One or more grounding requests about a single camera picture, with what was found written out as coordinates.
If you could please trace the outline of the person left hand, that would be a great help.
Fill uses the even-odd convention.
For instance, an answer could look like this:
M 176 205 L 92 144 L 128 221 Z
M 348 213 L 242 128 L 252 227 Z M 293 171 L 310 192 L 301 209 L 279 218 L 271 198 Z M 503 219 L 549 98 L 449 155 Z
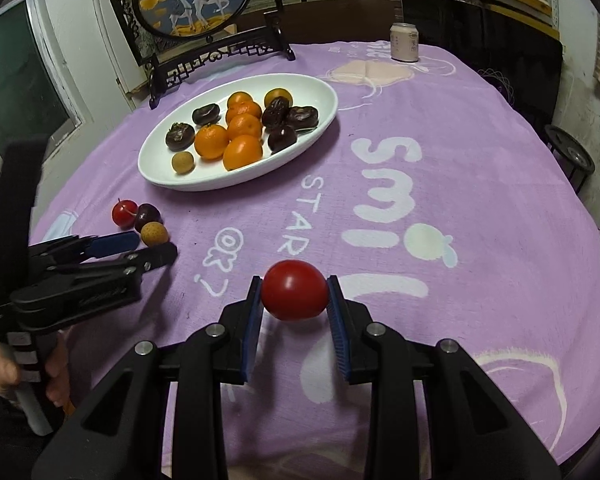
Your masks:
M 46 396 L 61 408 L 70 403 L 70 379 L 68 370 L 68 352 L 64 337 L 57 336 L 54 351 L 45 364 L 46 373 L 50 376 L 46 387 Z M 7 398 L 20 383 L 21 372 L 15 361 L 6 356 L 0 348 L 0 396 Z

